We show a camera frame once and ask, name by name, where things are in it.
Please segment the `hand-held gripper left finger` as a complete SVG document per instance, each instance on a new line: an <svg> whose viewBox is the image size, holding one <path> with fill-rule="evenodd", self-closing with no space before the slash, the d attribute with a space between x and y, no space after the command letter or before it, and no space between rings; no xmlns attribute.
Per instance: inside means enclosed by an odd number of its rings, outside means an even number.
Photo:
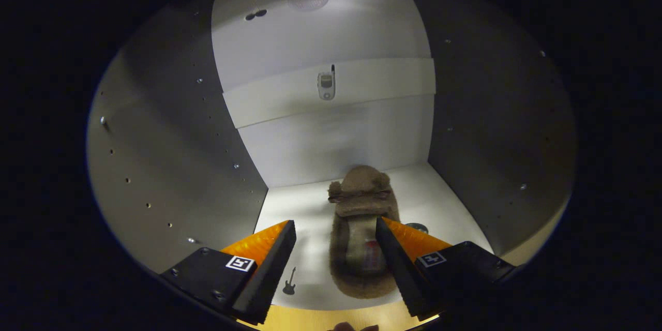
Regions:
<svg viewBox="0 0 662 331"><path fill-rule="evenodd" d="M295 243L295 221L285 220L224 249L199 248L159 279L215 315L263 324Z"/></svg>

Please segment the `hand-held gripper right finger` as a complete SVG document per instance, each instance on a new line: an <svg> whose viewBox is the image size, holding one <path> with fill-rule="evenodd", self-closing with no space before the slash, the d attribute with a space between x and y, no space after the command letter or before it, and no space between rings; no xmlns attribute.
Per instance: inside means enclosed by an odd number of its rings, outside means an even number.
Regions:
<svg viewBox="0 0 662 331"><path fill-rule="evenodd" d="M516 266L471 241L450 244L386 217L375 236L411 316L475 307L491 298Z"/></svg>

